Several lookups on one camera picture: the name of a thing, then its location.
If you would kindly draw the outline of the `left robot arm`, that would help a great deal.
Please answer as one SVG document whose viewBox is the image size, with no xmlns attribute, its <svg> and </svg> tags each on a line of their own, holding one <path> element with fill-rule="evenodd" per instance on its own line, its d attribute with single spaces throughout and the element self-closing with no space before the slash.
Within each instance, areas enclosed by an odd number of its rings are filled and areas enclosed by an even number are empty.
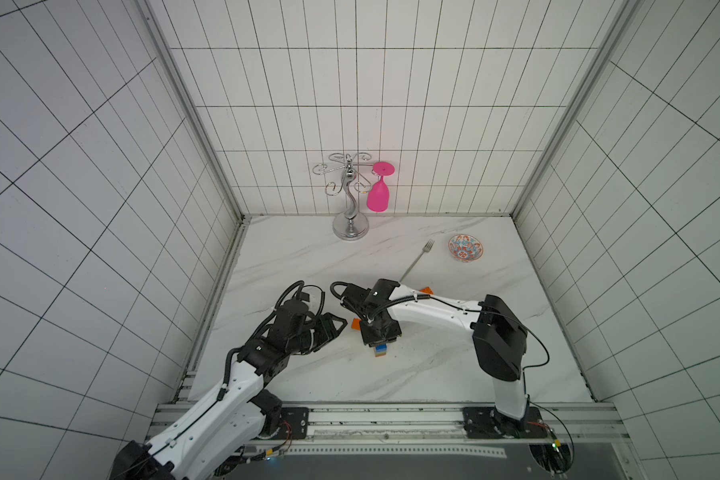
<svg viewBox="0 0 720 480">
<path fill-rule="evenodd" d="M 282 401 L 266 386 L 290 357 L 319 351 L 347 325 L 330 312 L 311 311 L 300 295 L 278 300 L 248 340 L 227 353 L 221 380 L 163 432 L 123 447 L 109 477 L 210 478 L 250 440 L 282 427 Z"/>
</svg>

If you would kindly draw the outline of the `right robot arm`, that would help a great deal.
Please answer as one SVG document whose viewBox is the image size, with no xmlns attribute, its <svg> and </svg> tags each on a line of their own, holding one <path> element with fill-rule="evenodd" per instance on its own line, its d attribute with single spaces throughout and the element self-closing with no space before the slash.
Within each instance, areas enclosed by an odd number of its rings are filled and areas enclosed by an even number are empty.
<svg viewBox="0 0 720 480">
<path fill-rule="evenodd" d="M 465 338 L 473 346 L 479 367 L 492 379 L 494 417 L 516 427 L 525 422 L 530 399 L 523 358 L 532 332 L 500 297 L 448 299 L 388 279 L 378 280 L 371 288 L 336 281 L 330 292 L 359 320 L 363 342 L 371 348 L 396 341 L 404 323 Z"/>
</svg>

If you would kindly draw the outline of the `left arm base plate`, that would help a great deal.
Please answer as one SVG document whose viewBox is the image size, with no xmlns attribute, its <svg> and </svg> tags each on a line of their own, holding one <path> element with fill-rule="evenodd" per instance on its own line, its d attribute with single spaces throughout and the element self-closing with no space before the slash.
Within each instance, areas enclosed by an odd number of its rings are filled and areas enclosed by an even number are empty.
<svg viewBox="0 0 720 480">
<path fill-rule="evenodd" d="M 303 440 L 307 437 L 310 410 L 306 407 L 282 407 L 265 414 L 260 440 Z"/>
</svg>

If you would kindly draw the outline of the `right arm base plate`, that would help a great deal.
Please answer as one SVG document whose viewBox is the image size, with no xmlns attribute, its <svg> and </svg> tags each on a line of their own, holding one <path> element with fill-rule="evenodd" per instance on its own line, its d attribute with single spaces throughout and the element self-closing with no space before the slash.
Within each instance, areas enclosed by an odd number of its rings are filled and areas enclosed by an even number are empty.
<svg viewBox="0 0 720 480">
<path fill-rule="evenodd" d="M 464 407 L 463 428 L 470 439 L 544 439 L 548 428 L 539 409 L 528 407 L 525 416 L 516 420 L 498 412 L 495 407 Z"/>
</svg>

